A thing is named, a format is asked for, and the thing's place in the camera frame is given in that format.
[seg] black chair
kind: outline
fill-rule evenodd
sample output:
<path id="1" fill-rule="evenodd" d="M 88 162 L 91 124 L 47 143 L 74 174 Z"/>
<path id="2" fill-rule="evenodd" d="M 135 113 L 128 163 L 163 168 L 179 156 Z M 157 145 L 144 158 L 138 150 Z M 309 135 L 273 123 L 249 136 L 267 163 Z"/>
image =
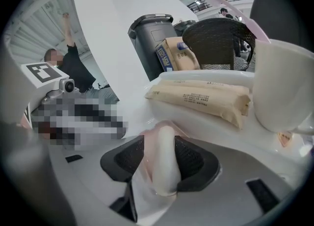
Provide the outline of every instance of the black chair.
<path id="1" fill-rule="evenodd" d="M 289 42 L 314 52 L 310 28 L 303 23 L 290 0 L 254 0 L 250 18 L 259 24 L 268 38 Z"/>
<path id="2" fill-rule="evenodd" d="M 213 18 L 190 26 L 184 31 L 182 39 L 195 53 L 201 69 L 245 71 L 252 59 L 256 37 L 241 22 L 227 18 Z M 242 39 L 250 45 L 251 52 L 246 60 L 236 57 L 235 39 Z"/>

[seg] blue label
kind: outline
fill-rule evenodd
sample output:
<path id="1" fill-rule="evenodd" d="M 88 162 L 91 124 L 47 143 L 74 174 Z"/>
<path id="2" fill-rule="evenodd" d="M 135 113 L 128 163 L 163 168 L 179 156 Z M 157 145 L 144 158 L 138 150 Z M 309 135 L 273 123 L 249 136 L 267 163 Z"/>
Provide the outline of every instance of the blue label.
<path id="1" fill-rule="evenodd" d="M 170 62 L 170 58 L 168 54 L 166 53 L 166 50 L 163 48 L 163 46 L 158 47 L 156 49 L 156 53 L 164 71 L 165 72 L 173 71 L 173 66 Z"/>
<path id="2" fill-rule="evenodd" d="M 187 47 L 187 45 L 184 42 L 178 42 L 177 43 L 177 48 L 179 50 L 184 50 L 184 49 L 187 49 L 188 47 Z"/>

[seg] person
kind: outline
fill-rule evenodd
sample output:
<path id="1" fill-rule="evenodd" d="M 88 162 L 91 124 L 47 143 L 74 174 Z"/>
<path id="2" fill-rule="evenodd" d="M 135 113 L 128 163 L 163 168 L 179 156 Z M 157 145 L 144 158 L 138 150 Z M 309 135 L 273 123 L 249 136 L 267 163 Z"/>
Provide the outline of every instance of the person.
<path id="1" fill-rule="evenodd" d="M 233 16 L 231 14 L 228 13 L 228 10 L 225 8 L 221 8 L 220 12 L 223 16 L 225 16 L 228 19 L 234 19 Z M 240 53 L 240 45 L 239 45 L 239 38 L 237 37 L 233 37 L 233 43 L 234 43 L 234 50 L 235 50 L 235 55 L 236 57 L 241 57 L 241 53 Z"/>
<path id="2" fill-rule="evenodd" d="M 228 14 L 228 10 L 226 8 L 221 8 L 220 9 L 220 14 L 222 14 L 222 16 L 226 16 L 226 14 Z"/>
<path id="3" fill-rule="evenodd" d="M 119 99 L 114 94 L 111 87 L 97 90 L 92 86 L 96 79 L 91 75 L 79 58 L 78 48 L 71 35 L 68 13 L 63 14 L 63 22 L 68 53 L 63 56 L 60 51 L 49 49 L 45 53 L 44 60 L 57 66 L 57 68 L 66 73 L 70 79 L 73 79 L 75 87 L 79 88 L 79 91 L 84 93 L 87 98 L 104 99 L 105 104 L 115 104 Z"/>
<path id="4" fill-rule="evenodd" d="M 238 22 L 241 22 L 241 20 L 239 20 L 238 16 L 233 17 L 233 19 L 238 21 Z M 242 39 L 240 39 L 240 51 L 241 52 L 248 52 L 248 50 L 245 47 L 244 40 L 242 40 Z"/>

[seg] trash can lid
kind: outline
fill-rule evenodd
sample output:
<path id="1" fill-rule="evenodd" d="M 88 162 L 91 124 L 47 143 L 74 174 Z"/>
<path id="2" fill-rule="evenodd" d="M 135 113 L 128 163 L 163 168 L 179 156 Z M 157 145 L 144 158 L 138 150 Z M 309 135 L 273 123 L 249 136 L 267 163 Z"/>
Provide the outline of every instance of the trash can lid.
<path id="1" fill-rule="evenodd" d="M 139 17 L 137 20 L 133 22 L 133 24 L 129 28 L 129 32 L 131 30 L 134 30 L 136 26 L 143 20 L 148 19 L 148 18 L 160 18 L 160 17 L 165 17 L 169 18 L 169 21 L 172 23 L 173 22 L 173 17 L 170 14 L 147 14 Z"/>
<path id="2" fill-rule="evenodd" d="M 191 24 L 194 24 L 194 23 L 196 23 L 195 20 L 187 20 L 187 21 L 176 23 L 173 27 L 178 29 L 178 27 L 182 27 L 184 25 L 191 25 Z"/>

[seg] black vent slot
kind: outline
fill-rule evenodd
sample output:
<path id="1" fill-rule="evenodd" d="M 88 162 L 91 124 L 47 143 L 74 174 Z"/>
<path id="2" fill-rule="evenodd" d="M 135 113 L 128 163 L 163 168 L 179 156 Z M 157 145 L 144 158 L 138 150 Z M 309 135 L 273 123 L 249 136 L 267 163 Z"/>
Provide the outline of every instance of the black vent slot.
<path id="1" fill-rule="evenodd" d="M 132 182 L 129 182 L 123 197 L 118 198 L 110 208 L 119 215 L 137 222 L 137 212 L 134 203 L 134 196 L 132 190 Z"/>
<path id="2" fill-rule="evenodd" d="M 175 152 L 182 180 L 198 173 L 204 165 L 201 154 L 183 143 L 176 143 Z"/>
<path id="3" fill-rule="evenodd" d="M 248 181 L 246 182 L 246 185 L 251 190 L 264 213 L 267 213 L 279 203 L 279 200 L 262 180 L 257 179 Z"/>
<path id="4" fill-rule="evenodd" d="M 201 191 L 220 171 L 219 161 L 213 153 L 180 136 L 175 136 L 175 153 L 182 178 L 177 185 L 178 192 Z"/>
<path id="5" fill-rule="evenodd" d="M 75 154 L 75 155 L 71 155 L 65 158 L 67 160 L 68 163 L 73 162 L 73 161 L 77 161 L 80 159 L 83 159 L 82 156 L 80 156 L 79 154 Z"/>
<path id="6" fill-rule="evenodd" d="M 114 181 L 129 182 L 144 157 L 144 135 L 105 153 L 101 168 Z"/>
<path id="7" fill-rule="evenodd" d="M 144 142 L 133 143 L 114 157 L 115 163 L 134 174 L 144 156 Z"/>

